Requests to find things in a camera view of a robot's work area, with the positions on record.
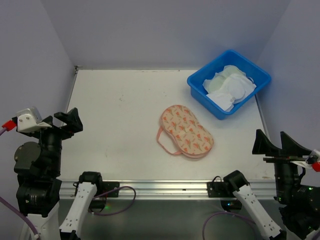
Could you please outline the white pale green bra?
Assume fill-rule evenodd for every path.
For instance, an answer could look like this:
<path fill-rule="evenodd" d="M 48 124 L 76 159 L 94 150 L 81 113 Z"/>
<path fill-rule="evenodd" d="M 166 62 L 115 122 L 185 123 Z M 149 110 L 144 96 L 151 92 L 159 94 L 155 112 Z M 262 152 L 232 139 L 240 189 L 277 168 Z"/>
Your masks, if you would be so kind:
<path fill-rule="evenodd" d="M 202 85 L 206 96 L 225 112 L 231 111 L 257 87 L 254 80 L 235 65 L 224 66 L 212 79 L 205 79 Z"/>

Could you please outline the floral peach laundry bag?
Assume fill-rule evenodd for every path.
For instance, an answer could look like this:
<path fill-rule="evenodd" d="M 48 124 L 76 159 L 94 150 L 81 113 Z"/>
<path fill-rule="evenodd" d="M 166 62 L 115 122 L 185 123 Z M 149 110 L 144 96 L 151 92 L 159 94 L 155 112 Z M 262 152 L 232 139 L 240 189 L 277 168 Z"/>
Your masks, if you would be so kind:
<path fill-rule="evenodd" d="M 213 136 L 186 106 L 176 104 L 166 108 L 159 118 L 159 123 L 156 141 L 172 156 L 184 155 L 188 158 L 200 159 L 214 146 Z M 160 142 L 163 132 L 171 138 L 178 151 L 170 152 Z"/>

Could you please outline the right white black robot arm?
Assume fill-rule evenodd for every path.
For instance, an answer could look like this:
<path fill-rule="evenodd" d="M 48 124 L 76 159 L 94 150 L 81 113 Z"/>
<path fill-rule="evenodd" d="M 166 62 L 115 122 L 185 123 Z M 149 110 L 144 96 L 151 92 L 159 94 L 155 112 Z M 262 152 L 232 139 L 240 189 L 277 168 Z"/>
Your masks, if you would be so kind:
<path fill-rule="evenodd" d="M 276 195 L 281 205 L 279 213 L 285 229 L 276 224 L 252 191 L 250 183 L 238 170 L 226 175 L 223 182 L 245 207 L 265 240 L 318 240 L 320 238 L 320 188 L 303 185 L 307 169 L 320 170 L 320 152 L 310 150 L 285 132 L 280 133 L 281 147 L 276 147 L 265 133 L 258 129 L 252 154 L 263 155 L 273 164 Z"/>

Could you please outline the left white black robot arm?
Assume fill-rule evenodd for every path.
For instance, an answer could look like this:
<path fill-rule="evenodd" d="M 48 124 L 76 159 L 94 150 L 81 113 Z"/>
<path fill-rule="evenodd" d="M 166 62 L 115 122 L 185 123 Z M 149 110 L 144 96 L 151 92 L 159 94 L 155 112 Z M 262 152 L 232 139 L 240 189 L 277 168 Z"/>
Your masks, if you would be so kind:
<path fill-rule="evenodd" d="M 62 142 L 83 131 L 78 109 L 41 118 L 31 107 L 17 112 L 12 121 L 18 133 L 37 139 L 22 144 L 14 154 L 20 213 L 32 224 L 30 229 L 37 240 L 79 240 L 90 203 L 102 191 L 103 179 L 94 171 L 79 176 L 75 199 L 59 224 Z"/>

